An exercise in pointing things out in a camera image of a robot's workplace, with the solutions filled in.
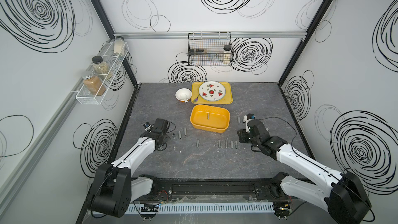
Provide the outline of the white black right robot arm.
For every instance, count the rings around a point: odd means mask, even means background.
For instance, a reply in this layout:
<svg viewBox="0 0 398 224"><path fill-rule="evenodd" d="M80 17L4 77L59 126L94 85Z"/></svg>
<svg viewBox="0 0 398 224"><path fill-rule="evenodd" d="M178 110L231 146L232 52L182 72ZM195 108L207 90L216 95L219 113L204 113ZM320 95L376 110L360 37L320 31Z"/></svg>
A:
<svg viewBox="0 0 398 224"><path fill-rule="evenodd" d="M245 128L237 133L240 143L250 144L252 151L261 152L309 179L305 182L280 172L273 178L275 192L315 205L339 224L359 224L371 212L371 201L355 174L329 168L294 148L292 143L271 136L254 114L246 115L243 122Z"/></svg>

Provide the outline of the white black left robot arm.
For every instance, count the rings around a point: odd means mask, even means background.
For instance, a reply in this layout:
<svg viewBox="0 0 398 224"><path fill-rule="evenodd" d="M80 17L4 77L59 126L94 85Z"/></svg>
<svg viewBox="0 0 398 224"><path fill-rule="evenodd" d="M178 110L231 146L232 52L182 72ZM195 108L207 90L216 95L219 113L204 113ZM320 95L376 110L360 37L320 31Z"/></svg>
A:
<svg viewBox="0 0 398 224"><path fill-rule="evenodd" d="M98 167L87 195L87 208L94 218L95 212L122 217L132 202L157 191L156 177L141 175L134 179L133 175L150 154L167 148L170 125L160 118L154 124L146 122L145 132L132 148L114 162Z"/></svg>

